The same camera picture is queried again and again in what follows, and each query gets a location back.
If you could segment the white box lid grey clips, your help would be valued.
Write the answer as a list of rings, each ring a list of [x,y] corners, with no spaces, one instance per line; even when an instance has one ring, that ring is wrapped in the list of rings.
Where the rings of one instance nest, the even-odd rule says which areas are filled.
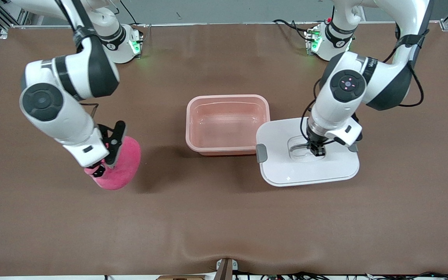
[[[263,179],[272,186],[307,186],[348,180],[359,171],[358,147],[333,142],[315,156],[305,139],[308,118],[266,122],[256,133],[256,154]]]

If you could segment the pink translucent plastic box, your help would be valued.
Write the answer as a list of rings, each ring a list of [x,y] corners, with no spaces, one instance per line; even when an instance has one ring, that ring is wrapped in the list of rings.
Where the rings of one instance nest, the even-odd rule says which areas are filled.
[[[203,156],[256,153],[256,133],[270,121],[269,103],[258,94],[194,97],[185,113],[185,142]]]

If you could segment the pink plush toy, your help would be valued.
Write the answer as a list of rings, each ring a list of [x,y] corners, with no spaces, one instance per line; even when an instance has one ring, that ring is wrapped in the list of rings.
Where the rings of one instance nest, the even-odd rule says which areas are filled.
[[[106,190],[119,190],[125,187],[135,177],[141,157],[142,151],[139,143],[134,138],[125,136],[115,167],[109,167],[105,163],[105,159],[103,159],[98,163],[98,165],[103,165],[105,167],[105,173],[102,177],[92,177],[92,168],[84,168],[84,172],[93,179],[100,188]]]

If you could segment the brown table mat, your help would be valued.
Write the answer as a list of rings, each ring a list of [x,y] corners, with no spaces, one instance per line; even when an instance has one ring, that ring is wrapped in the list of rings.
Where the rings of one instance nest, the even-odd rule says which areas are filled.
[[[0,276],[206,273],[225,257],[251,273],[448,273],[448,32],[433,23],[414,108],[357,115],[352,179],[279,188],[255,156],[205,157],[186,144],[201,95],[257,94],[272,119],[300,117],[326,64],[286,27],[151,28],[143,57],[119,66],[98,123],[122,119],[142,145],[135,179],[101,189],[21,113],[27,63],[74,51],[70,30],[0,39]]]

